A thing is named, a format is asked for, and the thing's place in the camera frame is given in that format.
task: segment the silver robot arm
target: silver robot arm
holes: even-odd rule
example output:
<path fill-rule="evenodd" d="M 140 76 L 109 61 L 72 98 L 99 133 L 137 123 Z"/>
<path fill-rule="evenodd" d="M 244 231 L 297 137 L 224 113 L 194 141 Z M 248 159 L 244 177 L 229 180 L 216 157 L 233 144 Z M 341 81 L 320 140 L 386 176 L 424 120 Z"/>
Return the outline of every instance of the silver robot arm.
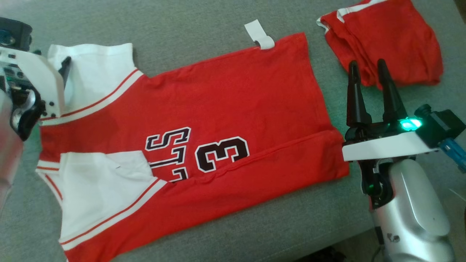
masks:
<path fill-rule="evenodd" d="M 343 157 L 357 161 L 362 189 L 387 262 L 453 262 L 450 224 L 416 155 L 444 151 L 466 171 L 466 153 L 455 139 L 465 128 L 450 110 L 423 105 L 408 118 L 384 60 L 378 62 L 383 87 L 383 121 L 366 112 L 356 62 L 349 65 L 347 125 Z"/>
<path fill-rule="evenodd" d="M 32 28 L 0 18 L 0 212 L 13 187 L 23 142 L 40 117 L 63 114 L 70 59 L 57 71 L 29 53 Z"/>

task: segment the gray fabric surface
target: gray fabric surface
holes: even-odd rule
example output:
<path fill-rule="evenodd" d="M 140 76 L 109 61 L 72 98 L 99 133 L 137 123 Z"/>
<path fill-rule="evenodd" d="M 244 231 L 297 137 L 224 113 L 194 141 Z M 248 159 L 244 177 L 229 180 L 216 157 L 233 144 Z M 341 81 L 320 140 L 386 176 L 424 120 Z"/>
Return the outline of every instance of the gray fabric surface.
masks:
<path fill-rule="evenodd" d="M 413 0 L 437 34 L 445 73 L 438 87 L 401 90 L 407 110 L 429 103 L 466 119 L 466 27 L 449 0 Z M 328 47 L 322 14 L 355 0 L 188 1 L 188 0 L 3 0 L 0 15 L 30 24 L 33 48 L 51 43 L 117 45 L 134 43 L 136 65 L 149 76 L 253 45 L 243 24 L 259 19 L 275 40 L 304 31 L 311 64 L 330 118 L 346 131 L 347 77 Z M 382 94 L 364 89 L 373 117 L 382 115 Z M 463 135 L 459 142 L 466 145 Z M 34 173 L 41 150 L 37 130 L 26 142 L 14 192 L 0 218 L 0 261 L 66 260 L 57 239 L 61 210 Z M 465 185 L 464 176 L 444 155 L 419 157 L 440 197 L 448 187 Z M 257 207 L 170 235 L 123 254 L 115 261 L 290 261 L 372 227 L 368 201 L 352 175 L 311 186 Z"/>

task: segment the folded red garment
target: folded red garment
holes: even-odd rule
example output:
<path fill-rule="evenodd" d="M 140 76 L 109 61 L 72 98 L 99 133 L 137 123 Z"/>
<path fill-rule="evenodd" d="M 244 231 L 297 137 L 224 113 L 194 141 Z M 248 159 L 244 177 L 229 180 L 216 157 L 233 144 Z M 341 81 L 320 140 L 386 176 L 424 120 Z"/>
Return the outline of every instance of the folded red garment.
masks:
<path fill-rule="evenodd" d="M 343 67 L 356 60 L 365 86 L 377 84 L 377 60 L 385 59 L 398 86 L 435 85 L 443 73 L 434 31 L 409 0 L 364 0 L 317 20 Z"/>

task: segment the t-shirt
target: t-shirt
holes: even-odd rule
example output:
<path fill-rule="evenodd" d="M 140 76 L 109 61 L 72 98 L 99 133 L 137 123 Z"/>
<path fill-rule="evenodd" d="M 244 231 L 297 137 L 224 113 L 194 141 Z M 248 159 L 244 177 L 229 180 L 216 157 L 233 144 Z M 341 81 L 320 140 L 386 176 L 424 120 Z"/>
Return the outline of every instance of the t-shirt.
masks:
<path fill-rule="evenodd" d="M 72 67 L 65 114 L 42 119 L 37 172 L 62 206 L 70 262 L 109 261 L 349 173 L 303 33 L 155 77 L 130 44 L 49 56 Z"/>

